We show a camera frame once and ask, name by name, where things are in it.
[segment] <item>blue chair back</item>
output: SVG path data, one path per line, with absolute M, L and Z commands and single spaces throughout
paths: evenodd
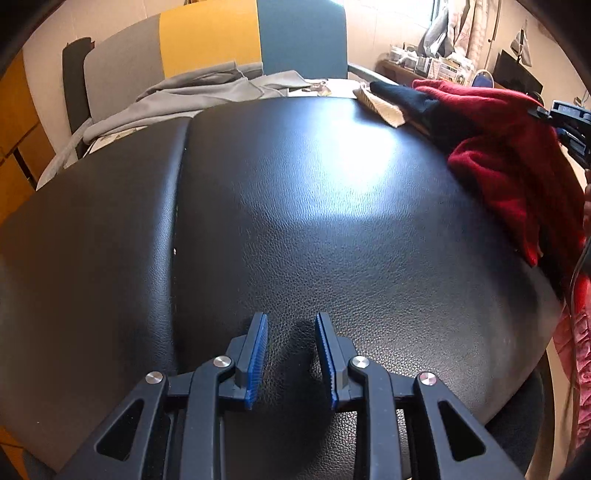
M 332 0 L 257 0 L 265 73 L 347 77 L 345 9 Z

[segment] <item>metal screw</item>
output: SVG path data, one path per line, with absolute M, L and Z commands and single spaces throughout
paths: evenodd
M 219 368 L 226 368 L 232 363 L 232 359 L 226 355 L 220 355 L 213 359 L 213 364 Z
M 150 372 L 148 375 L 146 375 L 146 382 L 148 382 L 150 385 L 155 385 L 160 383 L 163 378 L 164 375 L 160 372 Z
M 423 372 L 418 376 L 418 379 L 421 381 L 423 385 L 428 385 L 429 387 L 431 385 L 435 385 L 435 383 L 437 382 L 437 377 L 435 376 L 435 374 L 432 374 L 431 372 Z
M 351 359 L 351 363 L 357 368 L 367 368 L 369 365 L 369 358 L 360 355 L 354 356 Z

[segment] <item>black monitor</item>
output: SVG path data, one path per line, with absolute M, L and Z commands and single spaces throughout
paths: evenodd
M 542 84 L 505 50 L 499 53 L 492 76 L 495 82 L 500 83 L 509 90 L 517 90 L 523 93 L 542 93 Z

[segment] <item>window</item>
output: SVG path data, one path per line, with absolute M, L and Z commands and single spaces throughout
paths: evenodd
M 407 17 L 422 27 L 429 27 L 433 11 L 439 12 L 447 0 L 359 0 L 362 4 L 384 13 Z

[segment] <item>chair armrest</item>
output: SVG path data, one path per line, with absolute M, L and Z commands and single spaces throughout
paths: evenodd
M 396 82 L 393 82 L 389 78 L 386 78 L 384 75 L 380 75 L 379 73 L 374 72 L 373 70 L 367 69 L 362 67 L 361 65 L 356 65 L 355 63 L 349 63 L 347 65 L 347 71 L 357 75 L 357 77 L 365 80 L 366 82 L 385 82 L 389 83 L 390 85 L 397 85 Z

